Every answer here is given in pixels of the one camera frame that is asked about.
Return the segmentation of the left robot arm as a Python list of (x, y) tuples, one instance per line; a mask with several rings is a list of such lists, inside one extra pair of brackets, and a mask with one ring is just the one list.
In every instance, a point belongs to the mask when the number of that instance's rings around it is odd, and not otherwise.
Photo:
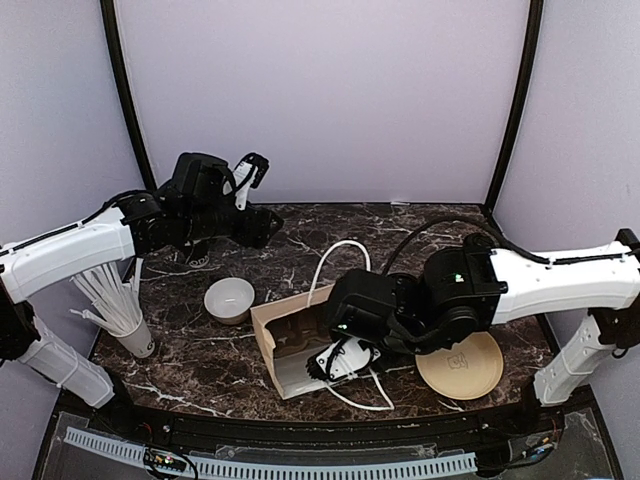
[(102, 408), (103, 421), (120, 436), (134, 435), (141, 415), (125, 401), (121, 382), (53, 334), (29, 298), (93, 267), (168, 246), (187, 258), (204, 256), (218, 238), (265, 247), (283, 221), (252, 205), (248, 193), (268, 169), (268, 160), (258, 153), (245, 155), (234, 168), (215, 156), (183, 153), (158, 189), (120, 193), (83, 220), (2, 247), (2, 360), (28, 365), (88, 406)]

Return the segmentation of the stack of paper cups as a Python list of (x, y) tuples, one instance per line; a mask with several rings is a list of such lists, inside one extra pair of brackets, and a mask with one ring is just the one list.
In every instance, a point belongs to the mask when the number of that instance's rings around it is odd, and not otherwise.
[(207, 241), (191, 242), (183, 249), (184, 263), (191, 268), (203, 268), (209, 263), (209, 244)]

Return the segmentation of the brown paper bag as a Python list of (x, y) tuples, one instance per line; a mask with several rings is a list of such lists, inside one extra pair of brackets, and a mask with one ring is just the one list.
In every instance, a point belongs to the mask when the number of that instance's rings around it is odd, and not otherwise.
[[(381, 353), (371, 344), (355, 338), (332, 340), (324, 325), (322, 308), (332, 287), (319, 288), (322, 267), (331, 253), (342, 247), (358, 248), (364, 267), (371, 269), (367, 248), (355, 240), (334, 243), (321, 256), (307, 292), (265, 303), (250, 310), (259, 350), (280, 397), (284, 400), (325, 389), (341, 402), (364, 411), (393, 411), (395, 405), (382, 387), (373, 364)], [(357, 403), (335, 390), (342, 381), (369, 375), (383, 403)]]

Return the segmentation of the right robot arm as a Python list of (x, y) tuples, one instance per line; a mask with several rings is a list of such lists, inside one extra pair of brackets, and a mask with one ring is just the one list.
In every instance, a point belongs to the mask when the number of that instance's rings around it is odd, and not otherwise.
[(530, 434), (607, 356), (639, 342), (639, 240), (629, 229), (600, 247), (537, 254), (485, 227), (433, 253), (417, 276), (390, 266), (349, 270), (326, 304), (332, 343), (309, 358), (307, 372), (336, 382), (384, 352), (431, 354), (494, 325), (578, 309), (578, 330), (511, 410), (511, 426)]

